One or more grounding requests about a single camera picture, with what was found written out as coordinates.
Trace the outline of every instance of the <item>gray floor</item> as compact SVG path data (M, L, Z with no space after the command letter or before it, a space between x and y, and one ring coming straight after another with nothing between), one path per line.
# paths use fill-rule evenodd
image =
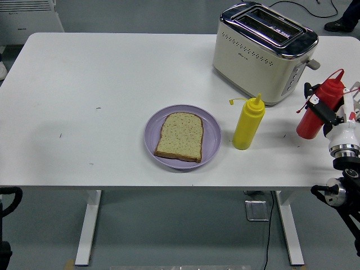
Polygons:
M215 34L219 14L237 2L58 0L57 10L66 32ZM275 1L258 2L271 5ZM295 2L319 16L335 13L330 0ZM339 15L330 19L313 17L292 3L273 9L318 35L330 35L323 25L338 19L349 3L334 0ZM360 39L360 26L352 33L335 35ZM21 46L6 47L3 62L8 70L20 51ZM11 199L3 196L5 204ZM84 269L161 265L263 269L269 223L247 221L244 201L248 199L265 200L271 207L268 191L256 197L234 190L104 191L90 265ZM63 269L76 256L85 208L76 191L24 190L20 206L3 221L4 240L13 250L8 269ZM354 238L333 209L304 191L292 210L307 270L359 269ZM277 205L267 269L291 269Z

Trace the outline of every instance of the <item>purple plate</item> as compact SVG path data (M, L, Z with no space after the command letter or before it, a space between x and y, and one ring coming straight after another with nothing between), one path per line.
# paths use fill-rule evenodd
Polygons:
M169 114L178 112L192 113L202 118L204 137L202 139L202 159L200 163L154 156L165 118ZM221 144L221 129L215 118L207 111L192 105L173 105L163 108L150 118L145 126L144 140L150 154L159 162L175 169L192 169L204 165L218 152Z

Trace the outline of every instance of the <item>cream toaster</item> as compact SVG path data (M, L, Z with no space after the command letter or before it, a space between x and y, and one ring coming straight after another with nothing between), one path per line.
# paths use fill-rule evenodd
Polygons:
M317 34L255 2L237 4L220 15L214 67L251 97L259 93L268 106L294 91L310 57Z

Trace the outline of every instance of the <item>black shoe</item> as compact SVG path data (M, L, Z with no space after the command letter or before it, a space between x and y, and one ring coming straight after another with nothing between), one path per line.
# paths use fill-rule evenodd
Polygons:
M328 22L325 24L324 29L329 32L352 32L354 28L344 25L343 20L340 18L337 21Z

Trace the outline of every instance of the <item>toast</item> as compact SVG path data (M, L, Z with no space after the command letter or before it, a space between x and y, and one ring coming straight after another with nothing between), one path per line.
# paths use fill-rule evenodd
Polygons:
M162 158L201 162L203 158L203 120L189 112L169 114L161 127L154 155Z

